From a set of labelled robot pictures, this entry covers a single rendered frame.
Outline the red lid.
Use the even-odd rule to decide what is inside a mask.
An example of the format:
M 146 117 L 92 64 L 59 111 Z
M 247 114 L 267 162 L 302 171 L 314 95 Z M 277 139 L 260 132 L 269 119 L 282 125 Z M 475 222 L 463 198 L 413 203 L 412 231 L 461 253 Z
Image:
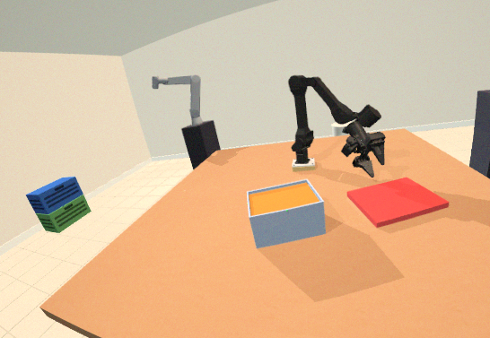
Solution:
M 375 228 L 448 208 L 449 202 L 409 178 L 347 192 Z

